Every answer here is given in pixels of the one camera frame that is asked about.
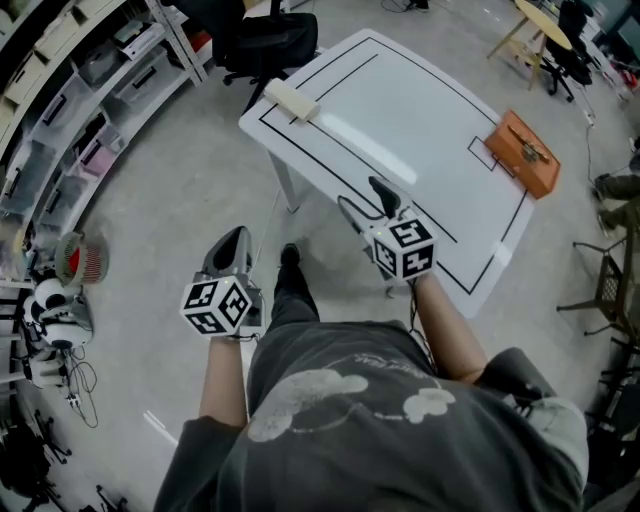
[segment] white table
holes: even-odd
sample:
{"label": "white table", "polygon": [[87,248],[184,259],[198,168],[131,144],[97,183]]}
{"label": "white table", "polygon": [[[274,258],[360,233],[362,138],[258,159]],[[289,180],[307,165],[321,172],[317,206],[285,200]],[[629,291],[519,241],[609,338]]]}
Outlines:
{"label": "white table", "polygon": [[406,190],[439,235],[436,273],[451,300],[474,316],[508,265],[534,200],[482,141],[500,117],[415,53],[362,30],[287,82],[318,101],[304,123],[268,99],[240,127],[271,155],[289,210],[292,167],[336,201],[382,213],[369,176]]}

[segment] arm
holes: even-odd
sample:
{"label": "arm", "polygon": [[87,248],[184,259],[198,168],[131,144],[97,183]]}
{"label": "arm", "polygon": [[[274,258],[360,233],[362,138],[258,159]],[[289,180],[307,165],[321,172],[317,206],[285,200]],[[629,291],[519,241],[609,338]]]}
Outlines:
{"label": "arm", "polygon": [[420,323],[436,364],[451,379],[474,383],[488,361],[469,324],[432,272],[418,278],[415,294]]}
{"label": "arm", "polygon": [[233,427],[247,424],[242,358],[237,341],[227,338],[211,340],[200,416],[210,416]]}

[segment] gray sleeve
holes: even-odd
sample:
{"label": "gray sleeve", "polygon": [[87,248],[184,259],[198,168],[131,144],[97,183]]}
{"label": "gray sleeve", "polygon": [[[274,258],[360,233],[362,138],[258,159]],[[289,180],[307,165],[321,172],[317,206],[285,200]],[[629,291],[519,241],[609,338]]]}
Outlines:
{"label": "gray sleeve", "polygon": [[529,406],[526,418],[550,446],[573,463],[584,489],[589,473],[589,447],[587,424],[580,409],[563,398],[542,398]]}
{"label": "gray sleeve", "polygon": [[212,510],[220,467],[240,432],[207,416],[187,421],[153,512]]}
{"label": "gray sleeve", "polygon": [[519,348],[494,357],[476,384],[506,396],[523,418],[575,466],[584,489],[589,471],[587,425],[582,412],[558,398],[538,369]]}

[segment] black pants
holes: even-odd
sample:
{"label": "black pants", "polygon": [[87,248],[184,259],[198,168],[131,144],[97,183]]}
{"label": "black pants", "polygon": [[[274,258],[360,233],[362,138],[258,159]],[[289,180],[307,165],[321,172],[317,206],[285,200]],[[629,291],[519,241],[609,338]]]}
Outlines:
{"label": "black pants", "polygon": [[282,266],[274,290],[271,325],[267,332],[285,324],[319,322],[318,309],[307,281],[297,265]]}

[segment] white robot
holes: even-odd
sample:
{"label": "white robot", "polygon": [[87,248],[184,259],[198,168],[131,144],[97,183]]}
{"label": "white robot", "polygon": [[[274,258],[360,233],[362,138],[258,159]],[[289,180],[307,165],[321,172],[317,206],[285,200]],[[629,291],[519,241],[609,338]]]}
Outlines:
{"label": "white robot", "polygon": [[369,184],[384,215],[370,217],[350,199],[338,197],[343,215],[367,243],[365,252],[385,281],[408,281],[429,272],[436,264],[438,238],[428,217],[390,181],[371,176]]}
{"label": "white robot", "polygon": [[80,286],[62,286],[57,277],[32,276],[34,294],[24,302],[24,320],[53,348],[70,350],[93,337],[91,317]]}
{"label": "white robot", "polygon": [[231,230],[207,253],[180,308],[198,334],[248,340],[264,333],[264,301],[249,280],[251,265],[251,235],[245,226]]}

